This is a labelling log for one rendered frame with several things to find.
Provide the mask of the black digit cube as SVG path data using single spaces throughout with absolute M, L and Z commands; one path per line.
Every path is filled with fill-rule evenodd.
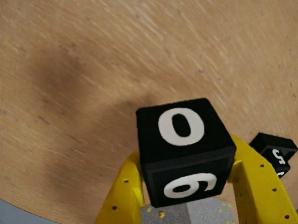
M 151 206 L 222 193 L 237 147 L 206 97 L 139 108 L 136 122 Z
M 281 179 L 291 169 L 291 166 L 281 150 L 267 148 L 261 156 L 272 164 L 279 179 Z

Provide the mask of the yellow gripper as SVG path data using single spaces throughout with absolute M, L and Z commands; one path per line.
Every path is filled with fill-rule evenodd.
M 230 133 L 237 150 L 227 178 L 239 224 L 298 224 L 297 212 L 271 163 Z M 122 164 L 94 224 L 142 224 L 144 178 L 139 151 Z

